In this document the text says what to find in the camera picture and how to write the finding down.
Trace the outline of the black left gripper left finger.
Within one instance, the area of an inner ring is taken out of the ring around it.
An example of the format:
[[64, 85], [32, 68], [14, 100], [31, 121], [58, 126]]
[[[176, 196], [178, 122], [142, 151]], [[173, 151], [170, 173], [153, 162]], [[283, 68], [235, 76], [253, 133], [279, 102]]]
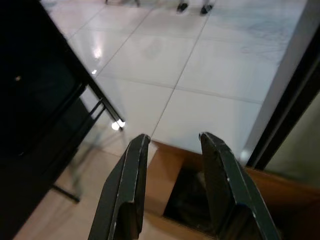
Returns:
[[148, 148], [151, 139], [132, 139], [107, 177], [88, 240], [137, 240], [143, 228]]

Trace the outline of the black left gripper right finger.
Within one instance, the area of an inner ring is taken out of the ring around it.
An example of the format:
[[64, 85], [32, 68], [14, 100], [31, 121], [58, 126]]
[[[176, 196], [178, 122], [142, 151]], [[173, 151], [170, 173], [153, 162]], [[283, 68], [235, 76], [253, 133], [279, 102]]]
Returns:
[[228, 145], [209, 133], [199, 134], [205, 189], [219, 240], [281, 240], [265, 201]]

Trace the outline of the brown cardboard box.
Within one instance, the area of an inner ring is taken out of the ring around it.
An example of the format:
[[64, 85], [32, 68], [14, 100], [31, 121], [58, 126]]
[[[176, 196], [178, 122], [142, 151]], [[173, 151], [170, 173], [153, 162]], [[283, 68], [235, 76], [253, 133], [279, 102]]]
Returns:
[[[217, 240], [176, 220], [165, 208], [182, 167], [201, 170], [200, 154], [160, 142], [147, 167], [144, 218], [166, 233], [164, 240]], [[283, 240], [320, 240], [320, 189], [252, 168], [245, 171], [259, 189]]]

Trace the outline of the black framed door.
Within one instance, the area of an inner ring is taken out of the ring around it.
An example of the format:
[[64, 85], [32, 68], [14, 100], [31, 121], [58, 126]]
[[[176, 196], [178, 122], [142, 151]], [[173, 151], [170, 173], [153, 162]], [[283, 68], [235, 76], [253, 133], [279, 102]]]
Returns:
[[320, 188], [320, 45], [306, 51], [247, 165]]

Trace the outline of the black metal frame table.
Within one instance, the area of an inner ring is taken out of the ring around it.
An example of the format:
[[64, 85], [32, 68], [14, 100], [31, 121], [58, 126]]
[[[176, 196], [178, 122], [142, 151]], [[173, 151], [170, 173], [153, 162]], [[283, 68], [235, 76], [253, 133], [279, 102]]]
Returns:
[[121, 120], [39, 0], [0, 0], [0, 240], [13, 240], [96, 122]]

